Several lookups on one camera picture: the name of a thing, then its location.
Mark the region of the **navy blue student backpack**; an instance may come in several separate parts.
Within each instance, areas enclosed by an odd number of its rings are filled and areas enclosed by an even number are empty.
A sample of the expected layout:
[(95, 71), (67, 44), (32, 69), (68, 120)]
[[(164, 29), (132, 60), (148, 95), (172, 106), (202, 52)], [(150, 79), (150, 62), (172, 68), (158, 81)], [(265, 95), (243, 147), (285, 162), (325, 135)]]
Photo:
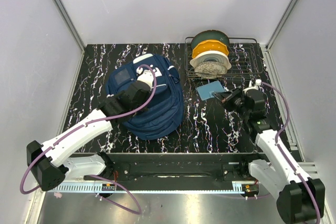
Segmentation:
[(150, 66), (156, 77), (156, 91), (146, 106), (147, 110), (138, 112), (123, 126), (142, 140), (156, 140), (175, 131), (183, 121), (184, 103), (180, 75), (170, 61), (161, 56), (145, 54), (132, 62), (122, 65), (110, 75), (106, 84), (107, 95), (126, 90)]

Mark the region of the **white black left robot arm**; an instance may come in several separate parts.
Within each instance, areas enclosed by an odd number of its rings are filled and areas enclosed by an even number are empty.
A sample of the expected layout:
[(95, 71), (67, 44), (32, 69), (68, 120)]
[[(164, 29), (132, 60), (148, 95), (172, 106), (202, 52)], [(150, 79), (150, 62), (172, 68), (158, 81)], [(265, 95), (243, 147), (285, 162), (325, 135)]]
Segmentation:
[(156, 80), (137, 80), (115, 95), (108, 96), (82, 121), (43, 144), (32, 141), (26, 146), (27, 170), (42, 191), (60, 185), (70, 171), (66, 160), (80, 147), (112, 129), (112, 121), (127, 120), (144, 109), (156, 91)]

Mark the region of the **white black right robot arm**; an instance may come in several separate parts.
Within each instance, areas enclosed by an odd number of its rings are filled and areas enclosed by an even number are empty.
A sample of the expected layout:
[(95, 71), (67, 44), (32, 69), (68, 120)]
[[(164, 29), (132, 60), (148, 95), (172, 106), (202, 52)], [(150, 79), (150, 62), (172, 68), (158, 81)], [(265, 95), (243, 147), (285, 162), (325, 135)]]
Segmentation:
[(245, 131), (267, 156), (238, 167), (244, 180), (257, 179), (276, 200), (278, 213), (284, 223), (320, 223), (324, 215), (325, 186), (313, 179), (298, 164), (280, 139), (265, 112), (265, 99), (258, 88), (236, 88), (214, 92), (223, 108), (236, 112)]

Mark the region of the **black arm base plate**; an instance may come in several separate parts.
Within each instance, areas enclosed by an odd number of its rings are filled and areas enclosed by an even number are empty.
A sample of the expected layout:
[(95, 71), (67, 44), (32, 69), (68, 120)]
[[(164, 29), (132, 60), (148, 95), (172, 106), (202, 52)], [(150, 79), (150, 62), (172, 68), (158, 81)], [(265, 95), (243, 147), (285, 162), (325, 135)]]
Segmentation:
[(256, 181), (246, 163), (229, 162), (116, 162), (106, 166), (100, 177), (131, 181), (140, 178), (211, 178), (219, 181)]

